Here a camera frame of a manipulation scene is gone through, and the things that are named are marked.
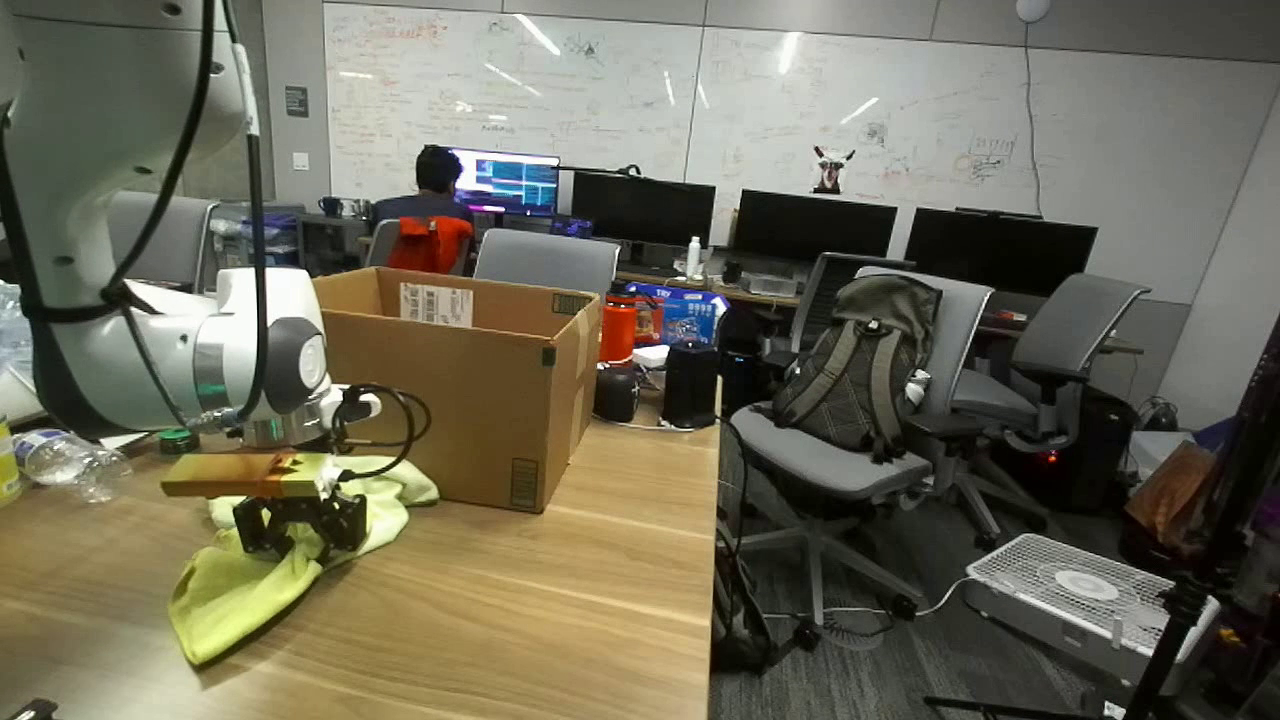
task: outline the monitor screen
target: monitor screen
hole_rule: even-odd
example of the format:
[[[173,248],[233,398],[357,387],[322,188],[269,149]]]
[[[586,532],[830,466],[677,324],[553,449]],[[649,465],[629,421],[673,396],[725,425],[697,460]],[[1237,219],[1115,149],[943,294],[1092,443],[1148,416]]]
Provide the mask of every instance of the monitor screen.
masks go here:
[[[812,262],[820,252],[884,257],[894,208],[743,188],[731,252]]]
[[[1096,229],[1089,224],[921,208],[906,258],[932,275],[1046,294],[1062,275],[1085,271],[1092,235]]]
[[[457,150],[465,177],[459,205],[470,212],[554,214],[558,160],[520,150]]]
[[[570,214],[591,219],[591,235],[636,242],[709,241],[716,185],[677,185],[619,172],[577,172]]]

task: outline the office chair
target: office chair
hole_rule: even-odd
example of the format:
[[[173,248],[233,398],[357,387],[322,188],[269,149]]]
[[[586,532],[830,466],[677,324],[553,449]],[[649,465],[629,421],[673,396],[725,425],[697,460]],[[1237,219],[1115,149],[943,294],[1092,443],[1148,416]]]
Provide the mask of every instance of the office chair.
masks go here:
[[[1016,450],[1061,450],[1081,437],[1081,396],[1089,366],[1124,312],[1148,288],[1106,275],[1066,275],[1016,337],[1006,379],[962,366],[957,387],[957,410],[988,425],[988,437],[971,449],[971,466],[982,480],[982,495],[1043,528],[1046,511],[988,456],[993,443]],[[1000,542],[1000,524],[979,511],[982,538]]]
[[[373,229],[363,262],[459,271],[470,252],[475,229],[459,214],[395,214]]]
[[[851,282],[858,268],[910,268],[902,258],[884,257],[854,257],[854,252],[820,252],[808,268],[792,326],[789,326],[789,351],[808,351],[822,326],[830,324],[834,291]]]
[[[136,242],[150,205],[156,205],[156,191],[113,197],[108,232],[113,232],[116,258],[123,258],[123,252]],[[214,200],[173,197],[169,212],[156,224],[156,241],[133,262],[129,275],[142,282],[175,288],[175,291],[205,291],[199,280],[205,280],[205,242],[208,242],[213,208]]]
[[[776,528],[743,536],[738,548],[776,548],[776,542],[800,542],[808,560],[808,598],[812,598],[812,619],[822,628],[822,560],[834,560],[851,566],[858,579],[866,579],[874,593],[891,598],[900,617],[910,617],[927,598],[921,597],[917,583],[891,574],[874,560],[858,557],[846,548],[838,536],[854,528],[854,518],[820,518],[808,511],[808,505],[854,505],[854,508],[884,508],[900,499],[902,492],[921,492],[932,483],[949,483],[949,416],[951,416],[951,396],[959,383],[959,366],[969,358],[971,337],[979,326],[979,314],[988,309],[993,288],[982,282],[962,282],[962,280],[943,280],[943,275],[917,275],[932,288],[941,288],[941,320],[937,320],[937,341],[927,355],[927,396],[921,416],[910,421],[910,450],[871,465],[866,450],[846,450],[834,443],[822,443],[800,426],[780,426],[772,425],[764,405],[749,405],[731,410],[727,426],[737,437],[738,460],[743,460],[743,483],[738,499],[751,499]]]
[[[602,294],[615,280],[615,257],[619,248],[601,241],[487,229],[470,275]]]

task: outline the black bag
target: black bag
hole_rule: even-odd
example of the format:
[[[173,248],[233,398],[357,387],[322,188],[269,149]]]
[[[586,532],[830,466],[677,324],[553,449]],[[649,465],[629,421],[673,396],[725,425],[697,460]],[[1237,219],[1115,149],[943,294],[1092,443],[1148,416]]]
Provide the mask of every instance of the black bag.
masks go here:
[[[737,551],[731,532],[716,528],[716,597],[713,597],[713,666],[716,673],[769,673],[792,646],[812,650],[820,632],[805,617],[789,641],[772,641],[764,613],[756,603],[749,563]]]
[[[900,456],[900,421],[922,398],[937,312],[941,291],[910,275],[845,282],[830,326],[772,396],[772,421],[878,465]]]

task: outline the red object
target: red object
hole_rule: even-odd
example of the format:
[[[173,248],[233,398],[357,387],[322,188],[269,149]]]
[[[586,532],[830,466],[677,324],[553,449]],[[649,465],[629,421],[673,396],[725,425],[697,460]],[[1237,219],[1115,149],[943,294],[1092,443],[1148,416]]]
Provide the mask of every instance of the red object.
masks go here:
[[[629,358],[636,347],[636,309],[629,298],[602,304],[602,333],[601,333],[601,363]]]
[[[400,214],[389,268],[457,271],[475,229],[459,214]]]

